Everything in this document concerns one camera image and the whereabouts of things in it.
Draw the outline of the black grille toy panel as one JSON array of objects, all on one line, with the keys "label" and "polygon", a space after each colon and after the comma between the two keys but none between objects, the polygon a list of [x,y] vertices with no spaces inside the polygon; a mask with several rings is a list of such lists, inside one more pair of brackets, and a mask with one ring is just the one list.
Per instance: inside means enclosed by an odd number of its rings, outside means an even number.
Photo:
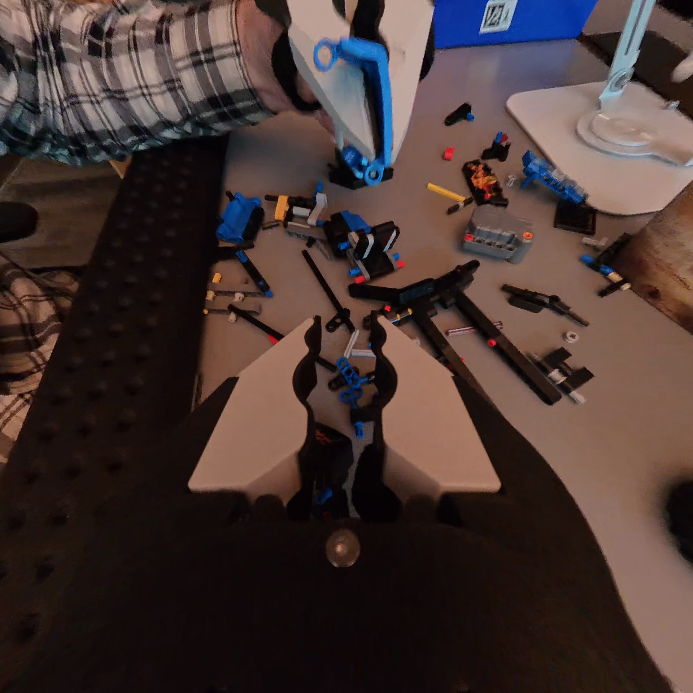
[{"label": "black grille toy panel", "polygon": [[554,213],[553,228],[594,237],[596,221],[597,212],[586,202],[577,204],[569,200],[559,200]]}]

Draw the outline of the small blue toy connector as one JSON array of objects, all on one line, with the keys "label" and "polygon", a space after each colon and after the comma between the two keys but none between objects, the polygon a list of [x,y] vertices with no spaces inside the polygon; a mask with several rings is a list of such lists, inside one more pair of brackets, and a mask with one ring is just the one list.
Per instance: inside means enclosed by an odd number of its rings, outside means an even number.
[{"label": "small blue toy connector", "polygon": [[331,392],[338,392],[342,403],[348,404],[355,410],[363,397],[363,387],[374,384],[375,373],[372,371],[364,376],[360,375],[358,368],[352,366],[351,362],[343,356],[337,359],[336,367],[337,375],[328,381],[327,387]]}]

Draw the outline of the black perforated board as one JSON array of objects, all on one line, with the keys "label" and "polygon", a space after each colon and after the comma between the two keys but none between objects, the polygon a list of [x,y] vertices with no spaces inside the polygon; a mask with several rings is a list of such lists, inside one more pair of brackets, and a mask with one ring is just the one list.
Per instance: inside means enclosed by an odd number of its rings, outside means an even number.
[{"label": "black perforated board", "polygon": [[1,618],[39,612],[127,467],[189,411],[227,137],[134,156],[1,487]]}]

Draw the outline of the blue toy scoop piece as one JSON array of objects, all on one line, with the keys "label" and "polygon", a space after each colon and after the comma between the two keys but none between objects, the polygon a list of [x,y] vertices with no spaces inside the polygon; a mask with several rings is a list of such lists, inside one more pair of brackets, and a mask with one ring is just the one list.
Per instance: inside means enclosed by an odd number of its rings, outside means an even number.
[{"label": "blue toy scoop piece", "polygon": [[218,219],[216,238],[232,245],[254,242],[265,219],[263,200],[230,191],[226,196],[228,203]]}]

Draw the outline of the blue toy frame piece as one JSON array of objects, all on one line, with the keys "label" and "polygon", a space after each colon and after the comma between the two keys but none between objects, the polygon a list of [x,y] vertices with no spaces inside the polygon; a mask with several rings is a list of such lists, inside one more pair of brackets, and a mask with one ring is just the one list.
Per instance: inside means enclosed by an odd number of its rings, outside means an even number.
[{"label": "blue toy frame piece", "polygon": [[338,134],[338,160],[359,184],[380,184],[385,172],[391,169],[393,144],[392,90],[386,48],[368,39],[342,38],[334,41],[325,38],[316,43],[313,59],[317,69],[323,73],[330,71],[338,61],[360,70],[375,155],[369,160],[353,144],[345,145],[342,134]]}]

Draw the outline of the monster truck toy set box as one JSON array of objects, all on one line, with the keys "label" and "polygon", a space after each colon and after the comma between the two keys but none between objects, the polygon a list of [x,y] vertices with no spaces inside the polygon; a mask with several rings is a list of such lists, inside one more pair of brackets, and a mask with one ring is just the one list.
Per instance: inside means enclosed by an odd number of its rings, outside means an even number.
[{"label": "monster truck toy set box", "polygon": [[615,269],[631,289],[692,333],[692,185],[618,253]]}]

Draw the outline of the black blue toy assembly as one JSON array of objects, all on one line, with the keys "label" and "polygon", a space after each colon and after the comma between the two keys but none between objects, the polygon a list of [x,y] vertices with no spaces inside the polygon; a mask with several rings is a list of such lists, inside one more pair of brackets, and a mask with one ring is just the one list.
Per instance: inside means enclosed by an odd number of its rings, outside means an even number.
[{"label": "black blue toy assembly", "polygon": [[322,226],[335,257],[350,263],[349,276],[356,284],[380,279],[404,268],[405,261],[393,252],[401,235],[393,221],[374,226],[354,213],[334,213]]}]

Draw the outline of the yellow toy axle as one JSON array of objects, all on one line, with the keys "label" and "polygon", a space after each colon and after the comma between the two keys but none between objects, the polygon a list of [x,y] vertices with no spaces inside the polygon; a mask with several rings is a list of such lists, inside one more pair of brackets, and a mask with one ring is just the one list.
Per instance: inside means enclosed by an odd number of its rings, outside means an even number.
[{"label": "yellow toy axle", "polygon": [[430,182],[427,184],[426,188],[429,191],[446,198],[447,200],[453,201],[454,204],[456,204],[457,206],[460,206],[460,207],[468,206],[469,204],[472,204],[474,202],[473,197],[464,196],[460,193],[456,193],[456,192],[449,190],[445,187],[442,187],[442,186],[439,186],[439,185],[436,185],[436,184],[433,184]]}]

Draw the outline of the grey toy pull-back motor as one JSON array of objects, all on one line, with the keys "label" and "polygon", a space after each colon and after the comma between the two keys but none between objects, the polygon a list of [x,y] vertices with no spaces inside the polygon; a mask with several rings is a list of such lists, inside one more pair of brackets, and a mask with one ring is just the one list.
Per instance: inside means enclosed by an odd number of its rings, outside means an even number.
[{"label": "grey toy pull-back motor", "polygon": [[477,206],[462,236],[468,253],[519,264],[533,245],[533,224],[494,205]]}]

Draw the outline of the long black toy axle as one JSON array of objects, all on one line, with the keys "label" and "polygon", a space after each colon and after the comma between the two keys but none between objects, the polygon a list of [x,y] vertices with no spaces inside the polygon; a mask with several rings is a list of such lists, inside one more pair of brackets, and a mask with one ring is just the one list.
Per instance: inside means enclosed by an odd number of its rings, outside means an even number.
[{"label": "long black toy axle", "polygon": [[239,308],[239,307],[235,306],[234,304],[229,304],[227,306],[227,309],[230,311],[230,313],[234,314],[238,318],[241,318],[243,321],[247,322],[248,324],[254,326],[255,328],[262,331],[264,334],[266,334],[270,338],[270,341],[273,344],[277,344],[279,341],[281,341],[285,337],[285,335],[283,335],[282,333],[278,332],[277,330],[269,327],[268,325],[263,323],[261,320],[259,320],[255,316],[253,316],[247,310]]}]

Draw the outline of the grey axle tan connectors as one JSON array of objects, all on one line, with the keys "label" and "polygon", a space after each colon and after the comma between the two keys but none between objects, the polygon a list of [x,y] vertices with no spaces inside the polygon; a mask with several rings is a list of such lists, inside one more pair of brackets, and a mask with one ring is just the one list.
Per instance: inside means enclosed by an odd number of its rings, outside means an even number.
[{"label": "grey axle tan connectors", "polygon": [[263,292],[253,290],[248,286],[235,289],[221,289],[219,285],[210,286],[205,295],[203,315],[226,315],[229,313],[228,305],[232,304],[241,310],[245,310],[254,317],[259,317],[263,312],[261,299],[266,299]]}]

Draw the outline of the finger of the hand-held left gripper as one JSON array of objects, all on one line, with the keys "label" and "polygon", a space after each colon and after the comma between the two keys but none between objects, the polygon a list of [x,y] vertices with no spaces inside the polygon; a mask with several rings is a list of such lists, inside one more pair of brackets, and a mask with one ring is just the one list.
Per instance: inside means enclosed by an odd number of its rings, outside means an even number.
[{"label": "finger of the hand-held left gripper", "polygon": [[379,1],[377,38],[386,48],[392,90],[392,162],[410,123],[428,44],[432,1]]},{"label": "finger of the hand-held left gripper", "polygon": [[368,161],[376,158],[364,74],[359,65],[342,59],[328,70],[315,63],[315,46],[323,39],[339,42],[349,36],[349,24],[332,1],[288,1],[288,36],[297,70],[331,117],[336,130]]}]

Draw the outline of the grey desk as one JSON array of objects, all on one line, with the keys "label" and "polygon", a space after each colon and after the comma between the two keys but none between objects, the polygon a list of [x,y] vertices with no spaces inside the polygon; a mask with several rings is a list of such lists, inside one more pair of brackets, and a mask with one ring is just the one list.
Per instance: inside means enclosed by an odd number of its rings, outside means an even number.
[{"label": "grey desk", "polygon": [[[440,52],[421,85],[394,178],[358,192],[328,186],[330,212],[347,209],[366,221],[394,220],[405,268],[386,286],[439,276],[469,257],[458,236],[472,210],[446,216],[446,203],[429,182],[464,193],[460,167],[476,158],[498,130],[510,134],[505,179],[533,143],[505,110],[515,92],[602,81],[607,68],[578,41],[458,48]],[[443,125],[463,102],[474,123]],[[455,148],[452,162],[445,148]],[[307,195],[322,178],[332,146],[309,118],[284,114],[230,135],[223,189],[244,195]],[[518,265],[482,259],[469,294],[491,320],[504,324],[523,352],[545,353],[562,344],[567,320],[531,315],[507,304],[503,283],[560,295],[590,326],[567,345],[577,367],[594,373],[586,402],[542,403],[477,335],[455,337],[474,376],[508,421],[560,476],[589,522],[609,563],[639,637],[681,692],[692,691],[692,567],[664,527],[664,486],[692,473],[692,336],[631,292],[600,298],[600,277],[580,263],[580,236],[552,227],[554,204],[542,190],[507,193],[509,208],[532,221],[533,249]],[[301,257],[298,239],[279,228],[262,231],[251,254],[274,298],[261,320],[290,331],[329,301]],[[200,370],[206,398],[270,348],[248,324],[222,315],[205,319]]]}]

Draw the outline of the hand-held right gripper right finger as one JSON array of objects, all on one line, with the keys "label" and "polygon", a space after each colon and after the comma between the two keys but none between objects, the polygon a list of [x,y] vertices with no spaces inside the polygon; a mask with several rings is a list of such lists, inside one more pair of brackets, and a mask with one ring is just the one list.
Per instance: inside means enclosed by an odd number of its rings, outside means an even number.
[{"label": "hand-held right gripper right finger", "polygon": [[501,483],[449,370],[386,318],[380,353],[394,394],[382,410],[383,481],[400,501],[446,493],[495,493]]}]

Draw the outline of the black panel flame sticker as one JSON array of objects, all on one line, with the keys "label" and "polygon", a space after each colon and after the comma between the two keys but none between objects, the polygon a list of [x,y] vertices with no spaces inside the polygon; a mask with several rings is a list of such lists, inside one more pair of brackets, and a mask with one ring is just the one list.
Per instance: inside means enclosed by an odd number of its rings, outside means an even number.
[{"label": "black panel flame sticker", "polygon": [[509,201],[493,170],[483,160],[470,160],[463,164],[462,175],[477,206],[493,205],[507,208]]}]

